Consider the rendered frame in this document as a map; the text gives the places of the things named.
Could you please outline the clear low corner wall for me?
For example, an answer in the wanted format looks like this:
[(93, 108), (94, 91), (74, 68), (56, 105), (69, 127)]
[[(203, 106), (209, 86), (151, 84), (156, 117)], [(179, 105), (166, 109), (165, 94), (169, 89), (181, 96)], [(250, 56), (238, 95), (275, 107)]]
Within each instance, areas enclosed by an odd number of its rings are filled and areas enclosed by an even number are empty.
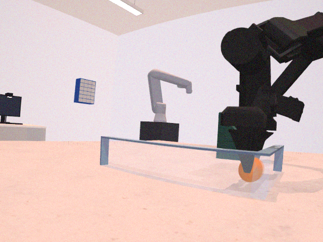
[(282, 172), (283, 152), (281, 148), (269, 157), (102, 138), (101, 165), (177, 185), (265, 200)]

